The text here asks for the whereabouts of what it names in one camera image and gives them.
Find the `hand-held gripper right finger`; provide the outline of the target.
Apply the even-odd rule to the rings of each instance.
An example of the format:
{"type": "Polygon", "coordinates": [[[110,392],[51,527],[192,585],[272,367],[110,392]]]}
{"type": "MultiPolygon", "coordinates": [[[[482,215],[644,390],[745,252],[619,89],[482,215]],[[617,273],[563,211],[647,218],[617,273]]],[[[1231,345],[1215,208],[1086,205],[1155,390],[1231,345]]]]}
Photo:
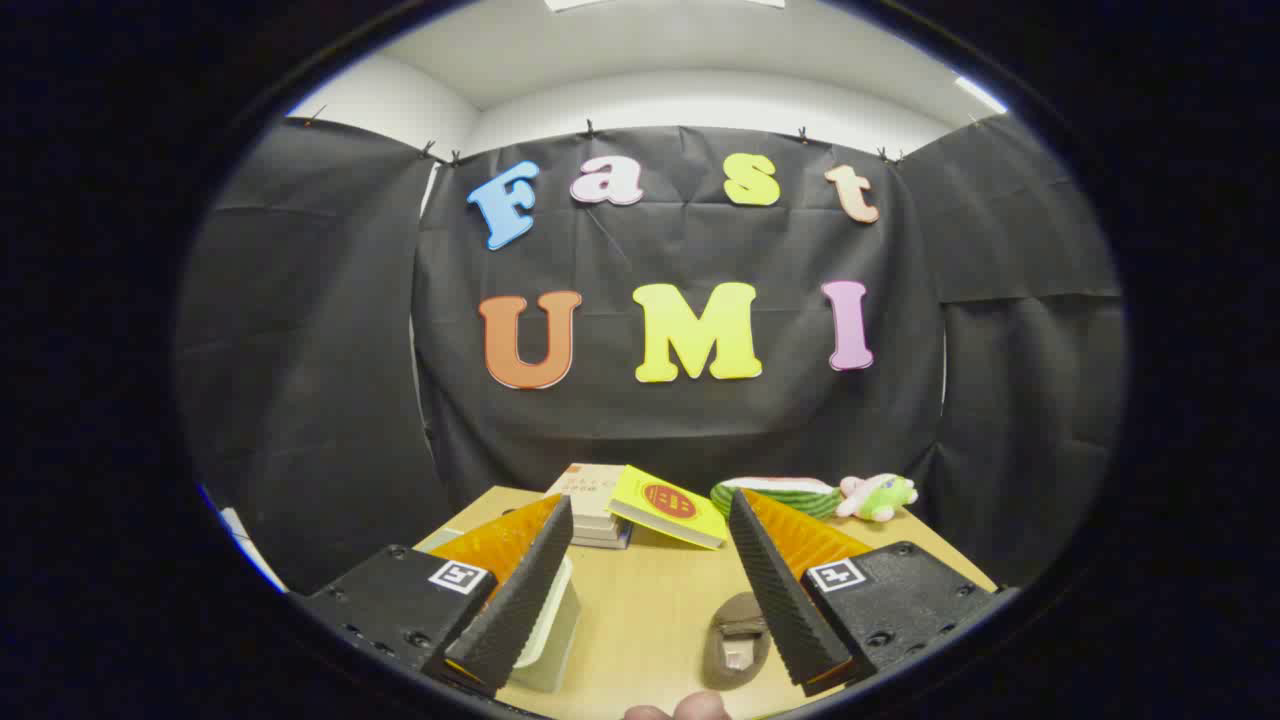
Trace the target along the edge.
{"type": "Polygon", "coordinates": [[[754,489],[730,533],[788,679],[808,696],[911,661],[1005,601],[910,541],[872,548],[754,489]]]}

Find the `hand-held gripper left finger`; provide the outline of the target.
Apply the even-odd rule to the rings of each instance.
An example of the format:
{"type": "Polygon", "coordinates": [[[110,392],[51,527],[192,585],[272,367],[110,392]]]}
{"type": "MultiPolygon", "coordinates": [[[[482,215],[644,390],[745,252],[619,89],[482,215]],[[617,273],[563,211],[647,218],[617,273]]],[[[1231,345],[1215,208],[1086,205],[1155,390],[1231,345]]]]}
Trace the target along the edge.
{"type": "Polygon", "coordinates": [[[387,546],[298,605],[393,667],[492,698],[532,634],[572,536],[571,500],[549,495],[429,552],[387,546]]]}

